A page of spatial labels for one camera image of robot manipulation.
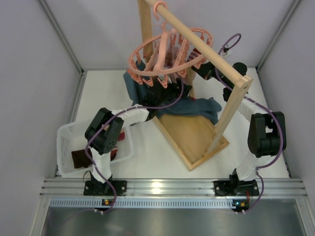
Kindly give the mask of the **pink round clip hanger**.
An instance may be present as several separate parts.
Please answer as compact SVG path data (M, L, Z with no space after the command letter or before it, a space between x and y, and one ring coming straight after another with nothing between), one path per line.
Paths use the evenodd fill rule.
M137 2L142 44L129 56L127 72L140 85L163 88L176 76L186 78L188 68L207 61L203 49L211 48L212 35L202 28L188 28L168 11L162 0Z

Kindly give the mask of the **red purple striped sock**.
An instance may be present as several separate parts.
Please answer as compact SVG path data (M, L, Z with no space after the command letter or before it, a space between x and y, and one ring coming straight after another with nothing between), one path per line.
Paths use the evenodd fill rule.
M120 132L120 135L118 137L118 141L122 141L125 138L125 130L122 129ZM113 161L116 158L118 152L118 147L115 146L112 150L111 150L111 154L110 154L110 160Z
M187 61L191 61L201 55L202 54L196 48L194 48L192 52L190 53L190 55L188 56Z

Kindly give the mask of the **brown striped sock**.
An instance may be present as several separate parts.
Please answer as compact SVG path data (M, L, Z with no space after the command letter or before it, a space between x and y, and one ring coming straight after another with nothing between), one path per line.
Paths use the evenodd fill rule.
M73 165L75 169L88 168L90 165L92 165L92 161L86 155L84 149L72 151L71 156L72 156Z

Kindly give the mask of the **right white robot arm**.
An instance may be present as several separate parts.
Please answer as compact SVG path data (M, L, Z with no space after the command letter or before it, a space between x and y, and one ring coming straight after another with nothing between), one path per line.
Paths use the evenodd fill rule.
M274 164L286 148L285 116L282 112L272 112L247 96L238 112L250 123L249 152L228 181L215 182L217 196L258 196L257 171Z

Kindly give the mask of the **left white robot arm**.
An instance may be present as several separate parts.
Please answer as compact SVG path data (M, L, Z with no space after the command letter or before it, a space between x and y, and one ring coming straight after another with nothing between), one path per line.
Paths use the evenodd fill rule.
M186 97L192 87L181 79L164 88L159 83L148 88L145 95L130 108L110 111L101 108L85 132L86 155L93 164L91 177L85 182L85 196L123 196L127 181L114 180L110 162L123 128L154 118L160 109L168 108Z

